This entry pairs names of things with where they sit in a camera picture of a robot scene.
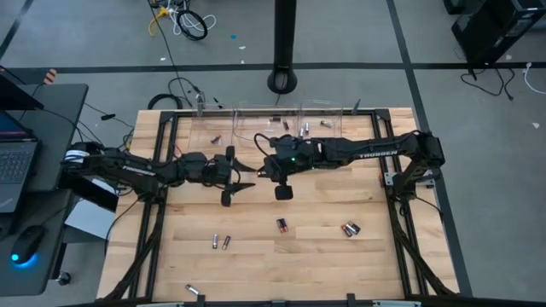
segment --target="computer mouse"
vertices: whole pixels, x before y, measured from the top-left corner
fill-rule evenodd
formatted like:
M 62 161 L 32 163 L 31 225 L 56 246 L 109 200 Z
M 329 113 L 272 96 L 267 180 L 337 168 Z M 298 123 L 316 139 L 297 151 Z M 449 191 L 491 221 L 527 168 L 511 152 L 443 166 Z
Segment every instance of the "computer mouse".
M 16 264 L 24 264 L 40 245 L 45 235 L 45 227 L 42 225 L 29 226 L 19 235 L 11 251 L 11 260 Z

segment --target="blue light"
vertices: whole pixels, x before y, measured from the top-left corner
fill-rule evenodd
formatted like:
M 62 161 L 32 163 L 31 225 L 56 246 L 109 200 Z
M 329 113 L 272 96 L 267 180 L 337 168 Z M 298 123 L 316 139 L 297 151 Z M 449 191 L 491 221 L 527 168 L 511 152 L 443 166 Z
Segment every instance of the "blue light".
M 38 255 L 35 253 L 27 262 L 23 264 L 14 264 L 17 269 L 28 269 L 38 261 Z

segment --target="laptop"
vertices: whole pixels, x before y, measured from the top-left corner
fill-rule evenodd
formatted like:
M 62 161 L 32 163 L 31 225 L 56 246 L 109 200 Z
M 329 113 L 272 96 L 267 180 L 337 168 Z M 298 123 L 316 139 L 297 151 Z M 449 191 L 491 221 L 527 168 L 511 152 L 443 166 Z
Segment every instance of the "laptop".
M 17 208 L 38 147 L 30 130 L 0 110 L 0 213 Z

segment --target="black metal frame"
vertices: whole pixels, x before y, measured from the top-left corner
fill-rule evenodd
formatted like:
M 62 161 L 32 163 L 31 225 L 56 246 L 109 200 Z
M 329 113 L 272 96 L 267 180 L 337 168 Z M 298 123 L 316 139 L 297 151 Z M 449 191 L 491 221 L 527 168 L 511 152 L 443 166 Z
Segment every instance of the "black metal frame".
M 321 110 L 313 110 L 309 111 L 308 114 L 310 116 L 318 116 L 322 114 L 327 114 L 327 111 L 321 111 Z M 273 117 L 273 116 L 288 116 L 293 115 L 293 110 L 287 109 L 287 110 L 252 110 L 247 111 L 248 116 L 267 116 L 267 117 Z M 386 130 L 387 136 L 394 136 L 393 128 L 392 128 L 392 122 L 391 117 L 388 109 L 359 109 L 356 113 L 354 113 L 352 110 L 344 110 L 342 115 L 348 116 L 348 115 L 356 115 L 356 116 L 370 116 L 372 126 L 374 129 L 374 137 L 379 138 L 381 137 L 380 132 L 380 120 L 384 122 L 384 127 Z M 160 160 L 160 154 L 161 150 L 163 148 L 163 140 L 164 135 L 166 133 L 166 125 L 167 123 L 171 123 L 171 131 L 170 131 L 170 137 L 169 137 L 169 143 L 167 147 L 167 159 L 172 159 L 173 157 L 173 150 L 174 150 L 174 144 L 177 139 L 177 122 L 180 118 L 187 118 L 187 117 L 194 117 L 195 114 L 187 111 L 164 111 L 160 114 L 160 124 L 158 127 L 158 133 L 155 143 L 155 150 L 154 150 L 154 160 L 159 161 Z M 204 111 L 202 114 L 203 117 L 221 117 L 221 116 L 231 116 L 230 110 L 217 110 L 217 111 Z M 384 178 L 384 175 L 386 172 L 388 172 L 388 166 L 386 162 L 385 157 L 381 157 L 380 159 L 380 169 L 381 169 L 381 175 Z M 402 167 L 400 165 L 400 160 L 398 157 L 392 158 L 392 162 L 394 165 L 395 171 L 402 171 Z M 396 235 L 397 229 L 401 229 L 401 224 L 398 220 L 398 211 L 396 209 L 396 204 L 393 200 L 393 197 L 391 195 L 392 190 L 389 188 L 385 189 L 386 191 L 386 201 L 387 201 L 387 207 L 389 211 L 389 216 L 391 220 L 391 226 L 392 226 L 392 232 L 393 232 L 393 238 L 395 242 L 395 248 L 396 248 L 396 254 L 397 254 L 397 260 L 398 260 L 398 267 L 400 271 L 400 278 L 403 286 L 404 291 L 404 297 L 406 299 L 411 298 L 414 294 L 411 291 L 411 285 L 410 285 L 410 278 L 408 274 L 408 266 L 406 263 L 404 250 L 408 252 L 410 257 L 415 262 L 415 272 L 417 274 L 417 280 L 418 280 L 418 286 L 419 286 L 419 293 L 422 297 L 435 299 L 438 297 L 428 297 L 428 289 L 427 289 L 427 282 L 425 280 L 423 271 L 421 269 L 424 269 L 425 272 L 431 272 L 431 270 L 428 268 L 426 263 L 424 261 L 420 261 L 420 259 L 417 259 L 415 255 L 419 257 L 419 247 L 417 244 L 417 239 L 415 235 L 415 225 L 413 223 L 413 218 L 411 216 L 411 210 L 408 204 L 401 204 L 401 206 L 405 206 L 406 214 L 404 216 L 404 221 L 406 224 L 406 233 L 408 234 L 407 240 L 409 241 L 410 249 L 408 250 L 408 243 L 402 242 L 399 239 L 399 236 Z M 138 242 L 137 242 L 137 248 L 136 248 L 136 254 L 140 253 L 142 251 L 143 244 L 146 240 L 146 237 L 148 235 L 148 226 L 149 226 L 149 215 L 152 209 L 152 204 L 147 203 L 144 206 L 144 211 L 142 214 L 142 223 L 141 223 L 141 229 L 138 236 Z M 157 220 L 156 225 L 159 224 L 160 228 L 163 227 L 164 217 L 165 217 L 165 204 L 160 204 L 160 207 L 158 208 L 158 214 L 157 214 Z M 451 238 L 452 240 L 458 240 L 455 236 L 448 236 L 448 238 Z M 146 293 L 145 298 L 152 299 L 153 293 L 154 293 L 154 284 L 155 284 L 155 276 L 156 276 L 156 270 L 159 260 L 159 249 L 160 249 L 160 238 L 157 240 L 157 243 L 155 244 L 150 257 L 149 262 L 149 271 L 147 276 L 147 284 L 146 284 Z M 137 297 L 137 289 L 138 289 L 138 283 L 139 283 L 139 275 L 137 274 L 135 280 L 131 283 L 131 287 L 129 290 L 129 298 L 136 298 Z M 463 272 L 463 278 L 468 278 L 468 275 L 466 271 Z M 204 302 L 204 296 L 200 296 L 201 301 Z M 352 302 L 355 303 L 355 305 L 363 304 L 363 305 L 370 305 L 371 300 L 360 300 L 356 301 L 354 299 L 354 296 L 352 296 L 353 299 L 351 299 Z M 328 305 L 328 306 L 335 306 L 335 305 L 343 305 L 347 306 L 348 301 L 290 301 L 291 305 Z M 246 305 L 246 304 L 264 304 L 264 302 L 222 302 L 222 303 L 213 303 L 214 305 Z

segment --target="laptop screen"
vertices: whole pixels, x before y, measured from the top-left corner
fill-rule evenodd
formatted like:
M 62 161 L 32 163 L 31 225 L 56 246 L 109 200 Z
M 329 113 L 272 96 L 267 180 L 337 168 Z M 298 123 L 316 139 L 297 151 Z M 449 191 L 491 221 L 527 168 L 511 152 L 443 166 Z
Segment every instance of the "laptop screen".
M 0 140 L 21 139 L 28 133 L 5 112 L 0 111 Z

